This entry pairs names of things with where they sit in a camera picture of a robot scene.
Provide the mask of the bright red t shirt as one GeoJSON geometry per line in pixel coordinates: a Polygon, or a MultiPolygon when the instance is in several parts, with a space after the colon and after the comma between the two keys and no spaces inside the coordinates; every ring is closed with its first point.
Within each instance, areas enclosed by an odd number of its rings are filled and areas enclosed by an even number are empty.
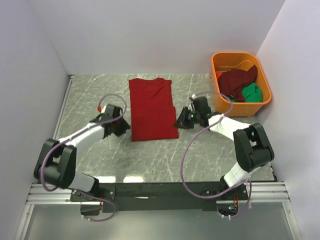
{"type": "Polygon", "coordinates": [[[172,81],[134,78],[130,91],[131,140],[133,142],[179,138],[176,108],[172,98],[172,81]]]}

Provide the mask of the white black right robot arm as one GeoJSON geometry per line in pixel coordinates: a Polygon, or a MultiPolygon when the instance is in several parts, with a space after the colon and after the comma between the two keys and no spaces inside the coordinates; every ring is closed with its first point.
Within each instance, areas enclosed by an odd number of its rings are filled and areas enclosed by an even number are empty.
{"type": "Polygon", "coordinates": [[[228,112],[212,112],[208,99],[204,96],[190,99],[190,105],[183,107],[174,123],[177,129],[190,130],[195,124],[203,129],[198,132],[185,148],[180,163],[180,178],[188,193],[200,199],[222,197],[230,200],[237,194],[237,187],[249,180],[258,169],[267,165],[275,158],[268,136],[259,123],[248,124],[227,117],[228,112]],[[205,131],[218,133],[234,143],[236,156],[235,165],[221,178],[219,193],[211,196],[200,195],[187,186],[183,175],[184,160],[192,142],[205,131]]]}

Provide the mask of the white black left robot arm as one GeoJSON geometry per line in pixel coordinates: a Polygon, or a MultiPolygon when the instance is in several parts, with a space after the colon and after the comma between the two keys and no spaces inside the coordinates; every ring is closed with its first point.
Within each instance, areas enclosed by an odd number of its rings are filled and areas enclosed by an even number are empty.
{"type": "Polygon", "coordinates": [[[131,126],[123,118],[123,109],[107,104],[98,106],[99,115],[77,132],[58,140],[49,138],[42,146],[33,176],[61,189],[81,191],[88,201],[103,196],[99,180],[76,171],[77,154],[114,134],[119,137],[131,126]]]}

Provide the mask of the orange red garment in basket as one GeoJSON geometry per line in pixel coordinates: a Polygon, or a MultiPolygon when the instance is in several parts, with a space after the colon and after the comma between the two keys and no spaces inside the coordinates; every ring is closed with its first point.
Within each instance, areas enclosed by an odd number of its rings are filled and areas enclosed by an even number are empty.
{"type": "Polygon", "coordinates": [[[216,78],[217,78],[217,79],[219,79],[219,77],[222,75],[221,72],[216,72],[215,74],[216,74],[216,78]]]}

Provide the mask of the dark maroon t shirt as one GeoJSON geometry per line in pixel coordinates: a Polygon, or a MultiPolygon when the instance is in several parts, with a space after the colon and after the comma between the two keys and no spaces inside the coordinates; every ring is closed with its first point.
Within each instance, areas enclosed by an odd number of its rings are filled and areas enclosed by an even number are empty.
{"type": "Polygon", "coordinates": [[[238,101],[243,101],[241,93],[242,88],[256,83],[258,75],[258,68],[253,65],[249,70],[231,69],[225,71],[218,79],[218,87],[221,94],[225,96],[232,96],[238,101]]]}

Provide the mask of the orange plastic laundry basket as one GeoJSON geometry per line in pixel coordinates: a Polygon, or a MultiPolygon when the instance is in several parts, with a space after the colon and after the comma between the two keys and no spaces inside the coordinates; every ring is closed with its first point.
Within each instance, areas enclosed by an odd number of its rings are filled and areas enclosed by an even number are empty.
{"type": "Polygon", "coordinates": [[[213,94],[213,104],[217,112],[225,113],[230,108],[228,117],[252,117],[261,107],[272,99],[272,93],[259,60],[247,52],[217,52],[211,57],[211,87],[219,92],[220,87],[216,76],[217,72],[226,72],[232,69],[247,71],[250,67],[257,67],[256,85],[261,89],[262,102],[235,102],[233,105],[219,94],[213,94]]]}

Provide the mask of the green t shirt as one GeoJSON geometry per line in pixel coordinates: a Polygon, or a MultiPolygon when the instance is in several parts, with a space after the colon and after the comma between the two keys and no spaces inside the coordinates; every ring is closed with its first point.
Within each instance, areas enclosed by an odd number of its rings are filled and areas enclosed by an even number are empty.
{"type": "Polygon", "coordinates": [[[251,83],[242,88],[241,94],[243,96],[243,101],[238,101],[231,95],[228,98],[234,103],[261,103],[263,101],[263,94],[260,87],[256,83],[251,83]]]}

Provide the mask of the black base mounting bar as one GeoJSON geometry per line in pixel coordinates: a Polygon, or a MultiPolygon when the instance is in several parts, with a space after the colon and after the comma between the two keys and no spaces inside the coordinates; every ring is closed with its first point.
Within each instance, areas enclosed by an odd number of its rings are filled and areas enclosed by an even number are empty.
{"type": "MultiPolygon", "coordinates": [[[[187,182],[189,189],[201,196],[209,197],[227,189],[227,185],[218,181],[187,182]]],[[[217,211],[217,201],[248,199],[244,184],[215,199],[201,199],[187,192],[181,182],[139,182],[139,183],[100,183],[102,197],[115,204],[117,212],[121,211],[155,211],[155,210],[203,210],[217,211]]],[[[91,197],[72,193],[72,203],[81,203],[80,212],[85,216],[98,215],[98,207],[91,197]]]]}

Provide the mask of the aluminium frame rail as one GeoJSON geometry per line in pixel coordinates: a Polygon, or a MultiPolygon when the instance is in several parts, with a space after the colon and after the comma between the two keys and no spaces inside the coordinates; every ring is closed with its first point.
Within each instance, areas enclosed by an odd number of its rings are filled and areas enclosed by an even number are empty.
{"type": "MultiPolygon", "coordinates": [[[[27,205],[80,205],[81,202],[70,200],[72,191],[58,189],[46,191],[41,184],[33,184],[26,200],[27,205]]],[[[283,182],[253,182],[251,203],[283,203],[290,202],[287,188],[283,182]]]]}

